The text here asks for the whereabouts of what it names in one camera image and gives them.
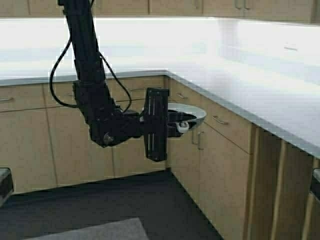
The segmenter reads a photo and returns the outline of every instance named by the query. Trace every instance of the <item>drawer handle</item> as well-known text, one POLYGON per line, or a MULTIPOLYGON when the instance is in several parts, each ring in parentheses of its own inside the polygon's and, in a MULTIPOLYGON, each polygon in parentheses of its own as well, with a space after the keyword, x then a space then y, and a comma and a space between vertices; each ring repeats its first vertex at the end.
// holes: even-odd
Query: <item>drawer handle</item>
POLYGON ((241 10, 242 7, 238 7, 238 0, 234 0, 234 6, 236 9, 241 10))
POLYGON ((198 132, 198 149, 204 150, 204 148, 201 146, 201 134, 204 134, 204 131, 198 132))
POLYGON ((129 88, 129 91, 131 91, 131 92, 144 91, 144 90, 146 90, 144 87, 142 87, 142 88, 129 88))
POLYGON ((11 100, 13 100, 13 99, 14 99, 13 97, 1 98, 1 99, 0 99, 0 102, 8 102, 8 101, 11 101, 11 100))
POLYGON ((183 96, 181 93, 177 93, 177 95, 178 95, 181 99, 188 99, 187 96, 183 96))
POLYGON ((247 7, 247 0, 244 0, 244 8, 247 9, 247 10, 251 9, 250 7, 247 7))
POLYGON ((228 125, 229 123, 227 121, 222 121, 218 118, 218 116, 213 116, 212 117, 214 120, 216 120, 218 123, 223 124, 223 125, 228 125))
POLYGON ((192 137, 191 138, 192 138, 192 144, 193 145, 198 145, 198 143, 195 142, 195 129, 192 130, 192 137))

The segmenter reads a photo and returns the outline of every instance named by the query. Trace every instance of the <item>floor mat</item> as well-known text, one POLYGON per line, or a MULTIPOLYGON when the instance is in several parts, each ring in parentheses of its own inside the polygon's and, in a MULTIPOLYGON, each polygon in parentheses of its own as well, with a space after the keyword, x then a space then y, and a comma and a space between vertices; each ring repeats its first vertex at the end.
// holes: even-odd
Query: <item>floor mat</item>
POLYGON ((149 240, 139 218, 45 235, 26 240, 149 240))

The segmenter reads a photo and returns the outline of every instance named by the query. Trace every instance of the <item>drawer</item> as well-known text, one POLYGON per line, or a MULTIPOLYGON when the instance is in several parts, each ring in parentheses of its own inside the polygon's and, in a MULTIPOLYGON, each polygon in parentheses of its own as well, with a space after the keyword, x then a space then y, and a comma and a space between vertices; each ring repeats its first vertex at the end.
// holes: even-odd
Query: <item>drawer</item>
MULTIPOLYGON (((164 87, 164 76, 120 78, 119 81, 127 88, 131 94, 132 100, 145 99, 147 88, 164 87)), ((116 80, 108 79, 107 85, 110 90, 110 94, 115 101, 120 102, 129 100, 126 92, 116 82, 116 80)))
POLYGON ((251 122, 206 97, 202 98, 202 107, 207 113, 205 123, 247 153, 253 152, 251 122))
POLYGON ((179 104, 201 107, 202 96, 199 93, 193 91, 174 79, 170 80, 169 86, 171 100, 174 100, 179 104))
MULTIPOLYGON (((76 104, 72 85, 73 83, 71 81, 53 83, 53 89, 54 89, 55 95, 62 102, 66 104, 76 104)), ((45 106, 47 108, 61 107, 61 105, 57 103, 56 100, 54 100, 54 98, 52 97, 49 84, 43 85, 43 92, 44 92, 45 106)))
POLYGON ((44 107, 41 84, 0 87, 0 112, 44 107))

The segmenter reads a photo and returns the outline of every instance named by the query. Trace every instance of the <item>floor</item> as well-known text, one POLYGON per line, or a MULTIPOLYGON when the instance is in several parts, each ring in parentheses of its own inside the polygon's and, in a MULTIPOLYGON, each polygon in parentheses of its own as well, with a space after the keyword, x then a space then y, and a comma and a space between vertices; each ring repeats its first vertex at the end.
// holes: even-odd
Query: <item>floor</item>
POLYGON ((12 196, 0 239, 21 240, 139 218, 149 240, 222 240, 169 170, 12 196))

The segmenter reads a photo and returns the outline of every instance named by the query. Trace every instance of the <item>kitchen counter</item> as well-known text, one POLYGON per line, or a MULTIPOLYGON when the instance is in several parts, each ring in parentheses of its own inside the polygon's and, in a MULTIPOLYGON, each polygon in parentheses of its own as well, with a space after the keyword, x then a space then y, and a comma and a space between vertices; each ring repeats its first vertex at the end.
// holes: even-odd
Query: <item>kitchen counter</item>
MULTIPOLYGON (((320 158, 319 85, 207 55, 175 57, 174 60, 164 57, 147 60, 146 57, 111 57, 109 62, 119 78, 171 77, 320 158)), ((49 60, 2 62, 0 86, 47 83, 52 65, 53 61, 49 60), (12 70, 17 66, 20 76, 15 76, 12 70)), ((107 78, 111 78, 110 73, 107 73, 107 78)), ((73 61, 66 60, 58 68, 55 82, 76 79, 73 61)))

